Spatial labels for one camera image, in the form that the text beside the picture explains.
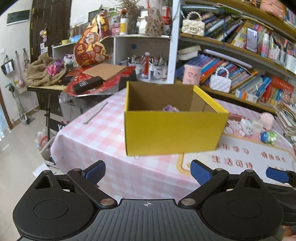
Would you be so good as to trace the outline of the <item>stack of papers and books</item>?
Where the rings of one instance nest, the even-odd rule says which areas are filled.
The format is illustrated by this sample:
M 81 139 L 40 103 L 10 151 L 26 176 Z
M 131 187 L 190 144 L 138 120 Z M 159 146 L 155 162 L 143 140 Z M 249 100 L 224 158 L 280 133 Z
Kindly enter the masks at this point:
M 276 111 L 276 121 L 282 128 L 284 137 L 295 145 L 295 108 L 282 103 L 280 110 Z

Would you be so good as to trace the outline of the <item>pink cartoon desk mat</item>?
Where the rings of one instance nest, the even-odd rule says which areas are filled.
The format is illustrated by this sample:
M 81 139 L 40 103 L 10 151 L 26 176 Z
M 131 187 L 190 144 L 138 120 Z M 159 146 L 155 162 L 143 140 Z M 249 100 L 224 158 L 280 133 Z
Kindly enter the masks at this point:
M 265 182 L 272 184 L 277 182 L 266 177 L 265 172 L 268 167 L 295 171 L 294 150 L 282 137 L 277 123 L 273 124 L 273 132 L 277 134 L 274 146 L 263 143 L 259 133 L 242 136 L 241 119 L 257 121 L 260 113 L 222 100 L 217 102 L 230 113 L 217 148 L 210 152 L 180 155 L 177 160 L 177 170 L 180 173 L 189 175 L 190 163 L 194 159 L 212 169 L 223 168 L 232 174 L 253 169 Z

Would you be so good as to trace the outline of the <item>pink plush pig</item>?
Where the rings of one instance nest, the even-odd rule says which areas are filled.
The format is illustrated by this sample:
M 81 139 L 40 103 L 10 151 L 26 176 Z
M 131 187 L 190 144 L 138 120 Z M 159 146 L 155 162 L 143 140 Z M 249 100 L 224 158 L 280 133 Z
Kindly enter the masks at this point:
M 270 113 L 261 113 L 258 117 L 263 124 L 263 128 L 267 131 L 271 131 L 273 128 L 274 116 Z

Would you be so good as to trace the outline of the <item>white quilted mini handbag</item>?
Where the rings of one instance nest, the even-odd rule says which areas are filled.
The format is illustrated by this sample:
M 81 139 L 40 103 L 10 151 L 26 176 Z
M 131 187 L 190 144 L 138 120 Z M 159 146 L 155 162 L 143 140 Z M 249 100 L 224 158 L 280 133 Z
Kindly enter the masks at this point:
M 220 70 L 224 70 L 226 72 L 226 76 L 218 75 Z M 212 90 L 216 90 L 219 92 L 229 93 L 231 87 L 231 80 L 229 79 L 229 71 L 225 67 L 218 67 L 215 71 L 215 74 L 212 74 L 210 77 L 209 87 Z

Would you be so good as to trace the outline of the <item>purple small toy in box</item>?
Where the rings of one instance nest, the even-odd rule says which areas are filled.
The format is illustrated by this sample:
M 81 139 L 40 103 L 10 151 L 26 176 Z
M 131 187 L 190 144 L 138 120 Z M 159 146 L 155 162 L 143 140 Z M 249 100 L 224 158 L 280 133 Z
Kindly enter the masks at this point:
M 175 108 L 174 106 L 171 105 L 167 105 L 163 108 L 164 112 L 179 112 L 179 110 L 177 108 Z

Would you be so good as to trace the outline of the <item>white pen cup holder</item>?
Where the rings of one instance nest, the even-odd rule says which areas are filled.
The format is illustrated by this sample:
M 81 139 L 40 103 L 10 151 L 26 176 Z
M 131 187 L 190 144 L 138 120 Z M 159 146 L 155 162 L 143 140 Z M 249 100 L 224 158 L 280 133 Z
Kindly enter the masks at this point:
M 127 65 L 135 68 L 137 80 L 166 81 L 168 61 L 161 55 L 152 56 L 149 52 L 144 55 L 132 55 L 127 58 Z

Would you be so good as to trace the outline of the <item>metal ruler strip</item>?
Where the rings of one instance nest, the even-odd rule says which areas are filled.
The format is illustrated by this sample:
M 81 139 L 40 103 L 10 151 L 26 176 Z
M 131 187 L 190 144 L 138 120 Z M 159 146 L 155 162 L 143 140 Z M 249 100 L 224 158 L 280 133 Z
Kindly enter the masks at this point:
M 83 124 L 84 125 L 88 124 L 93 118 L 95 118 L 102 111 L 102 109 L 104 109 L 107 106 L 107 104 L 108 104 L 107 101 L 97 104 L 94 107 L 94 111 L 88 117 L 86 117 L 86 119 L 83 121 Z

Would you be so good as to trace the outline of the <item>white plug adapter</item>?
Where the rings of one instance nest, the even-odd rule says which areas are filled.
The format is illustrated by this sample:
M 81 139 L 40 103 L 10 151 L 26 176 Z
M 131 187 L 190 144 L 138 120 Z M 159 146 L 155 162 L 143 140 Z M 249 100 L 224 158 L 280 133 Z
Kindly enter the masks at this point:
M 242 118 L 240 121 L 241 130 L 239 131 L 240 135 L 243 137 L 252 135 L 253 126 L 251 121 Z

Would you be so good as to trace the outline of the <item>cream quilted mini handbag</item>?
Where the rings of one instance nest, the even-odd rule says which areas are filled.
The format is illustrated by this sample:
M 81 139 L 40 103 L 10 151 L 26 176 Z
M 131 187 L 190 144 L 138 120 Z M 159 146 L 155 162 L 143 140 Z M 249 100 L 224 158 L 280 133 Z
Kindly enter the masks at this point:
M 195 15 L 198 18 L 191 19 L 191 16 Z M 182 22 L 182 33 L 204 37 L 205 35 L 205 23 L 201 19 L 201 15 L 197 11 L 191 11 L 187 14 L 187 17 Z

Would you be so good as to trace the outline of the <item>red cartoon figure decoration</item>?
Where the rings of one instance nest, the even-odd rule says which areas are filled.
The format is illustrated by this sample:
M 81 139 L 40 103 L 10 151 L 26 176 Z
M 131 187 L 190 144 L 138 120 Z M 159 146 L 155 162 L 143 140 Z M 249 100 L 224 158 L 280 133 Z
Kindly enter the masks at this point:
M 74 58 L 80 67 L 93 66 L 108 60 L 102 41 L 111 36 L 108 18 L 104 11 L 98 13 L 74 47 Z

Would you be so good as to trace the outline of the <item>brown cardboard sheet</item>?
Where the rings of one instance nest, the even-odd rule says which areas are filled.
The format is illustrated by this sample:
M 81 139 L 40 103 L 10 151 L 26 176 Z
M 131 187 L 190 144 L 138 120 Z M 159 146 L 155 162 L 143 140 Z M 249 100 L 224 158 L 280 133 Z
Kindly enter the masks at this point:
M 101 77 L 103 80 L 108 80 L 112 78 L 114 75 L 121 73 L 126 69 L 126 66 L 122 65 L 113 65 L 107 63 L 100 63 L 91 68 L 88 68 L 83 71 L 84 74 L 87 74 L 92 77 Z

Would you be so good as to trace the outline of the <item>white charger block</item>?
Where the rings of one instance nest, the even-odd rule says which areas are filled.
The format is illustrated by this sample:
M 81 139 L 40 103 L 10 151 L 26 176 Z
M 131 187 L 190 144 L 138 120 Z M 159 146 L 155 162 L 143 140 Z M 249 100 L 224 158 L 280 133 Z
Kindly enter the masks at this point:
M 251 125 L 253 133 L 261 133 L 264 131 L 263 123 L 258 120 L 252 120 Z

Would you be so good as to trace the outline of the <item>black rectangular case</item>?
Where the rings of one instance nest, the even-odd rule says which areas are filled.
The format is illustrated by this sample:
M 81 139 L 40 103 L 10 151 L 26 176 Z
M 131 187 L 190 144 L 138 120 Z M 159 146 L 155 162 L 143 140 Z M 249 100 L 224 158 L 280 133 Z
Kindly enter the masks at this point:
M 100 76 L 96 76 L 73 85 L 73 92 L 77 95 L 98 87 L 104 83 Z

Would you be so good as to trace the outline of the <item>brown plush blanket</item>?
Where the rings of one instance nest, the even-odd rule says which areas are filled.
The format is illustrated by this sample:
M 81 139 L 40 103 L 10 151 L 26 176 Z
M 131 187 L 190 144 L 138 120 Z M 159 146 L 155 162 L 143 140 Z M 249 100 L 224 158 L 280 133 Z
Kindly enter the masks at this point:
M 41 54 L 26 70 L 25 80 L 30 86 L 55 85 L 66 74 L 67 67 L 60 59 Z

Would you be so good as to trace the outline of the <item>pink checkered tablecloth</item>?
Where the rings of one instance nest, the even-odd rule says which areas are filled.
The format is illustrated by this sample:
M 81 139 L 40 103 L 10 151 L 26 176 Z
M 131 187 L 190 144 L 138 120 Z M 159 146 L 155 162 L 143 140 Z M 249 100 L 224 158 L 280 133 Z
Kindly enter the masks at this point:
M 88 124 L 94 108 L 58 132 L 51 147 L 58 168 L 67 173 L 98 160 L 106 164 L 100 188 L 110 196 L 135 199 L 179 200 L 199 187 L 189 174 L 177 170 L 180 155 L 127 156 L 125 149 L 126 89 L 107 99 L 107 106 Z

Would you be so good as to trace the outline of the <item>white orange small box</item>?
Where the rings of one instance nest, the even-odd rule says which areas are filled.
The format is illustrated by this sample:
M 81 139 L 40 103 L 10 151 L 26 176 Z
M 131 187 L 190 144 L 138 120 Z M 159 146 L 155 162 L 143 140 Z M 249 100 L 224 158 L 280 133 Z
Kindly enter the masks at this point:
M 258 101 L 258 97 L 253 94 L 249 94 L 247 92 L 241 91 L 241 90 L 235 90 L 235 96 L 239 99 L 250 101 L 253 103 L 256 103 Z

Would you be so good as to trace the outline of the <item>pink cylindrical pen holder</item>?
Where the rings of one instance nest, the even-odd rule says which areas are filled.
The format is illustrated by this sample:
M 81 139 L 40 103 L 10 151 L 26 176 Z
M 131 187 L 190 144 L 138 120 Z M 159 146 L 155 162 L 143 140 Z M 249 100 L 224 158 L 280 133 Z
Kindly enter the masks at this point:
M 199 86 L 201 74 L 202 74 L 201 67 L 185 64 L 184 74 L 183 74 L 183 84 Z

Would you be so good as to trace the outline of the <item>red book box set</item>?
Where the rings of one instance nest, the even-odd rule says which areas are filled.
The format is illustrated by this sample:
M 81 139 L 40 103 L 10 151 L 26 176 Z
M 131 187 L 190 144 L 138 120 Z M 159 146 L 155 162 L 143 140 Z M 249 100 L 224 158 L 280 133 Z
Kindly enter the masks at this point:
M 284 94 L 292 94 L 294 92 L 294 86 L 290 83 L 273 76 L 271 78 L 271 83 L 266 88 L 260 102 L 269 105 L 275 105 L 280 100 Z

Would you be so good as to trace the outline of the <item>yellow cardboard box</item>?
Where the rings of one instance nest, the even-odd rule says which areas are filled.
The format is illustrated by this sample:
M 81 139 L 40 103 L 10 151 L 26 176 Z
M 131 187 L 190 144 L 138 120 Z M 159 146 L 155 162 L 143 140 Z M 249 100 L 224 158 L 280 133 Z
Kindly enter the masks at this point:
M 179 112 L 164 112 L 167 105 Z M 229 112 L 196 85 L 128 82 L 125 101 L 127 156 L 213 151 Z

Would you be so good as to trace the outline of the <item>wooden bookshelf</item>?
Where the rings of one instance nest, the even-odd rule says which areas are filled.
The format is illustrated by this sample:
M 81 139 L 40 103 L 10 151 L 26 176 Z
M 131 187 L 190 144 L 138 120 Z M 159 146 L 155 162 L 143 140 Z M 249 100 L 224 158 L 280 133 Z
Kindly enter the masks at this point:
M 295 42 L 295 28 L 286 24 L 285 22 L 279 20 L 278 18 L 265 13 L 264 11 L 250 5 L 247 3 L 243 3 L 243 1 L 172 1 L 172 15 L 177 14 L 174 22 L 179 24 L 181 18 L 181 5 L 182 4 L 202 4 L 206 6 L 215 6 L 217 4 L 223 4 L 227 7 L 234 8 L 236 10 L 240 10 L 244 15 L 255 18 L 256 20 L 267 24 L 267 26 L 271 27 L 281 36 L 286 39 Z M 267 58 L 261 57 L 258 54 L 255 54 L 251 51 L 235 47 L 228 43 L 222 43 L 217 40 L 207 38 L 207 37 L 198 37 L 189 34 L 176 33 L 175 34 L 180 40 L 187 41 L 191 43 L 200 44 L 202 47 L 206 47 L 207 49 L 211 49 L 213 51 L 228 54 L 232 57 L 246 62 L 248 64 L 252 64 L 252 66 L 257 70 L 264 70 L 267 73 L 278 76 L 281 79 L 291 79 L 295 81 L 295 74 L 291 71 L 285 69 L 283 66 L 275 63 Z M 211 90 L 209 87 L 202 87 L 202 89 L 208 93 L 211 97 L 220 99 L 223 101 L 227 101 L 256 112 L 269 112 L 275 114 L 275 109 L 273 107 L 261 105 L 260 103 L 254 103 L 251 101 L 238 99 L 234 94 L 225 94 L 222 92 Z

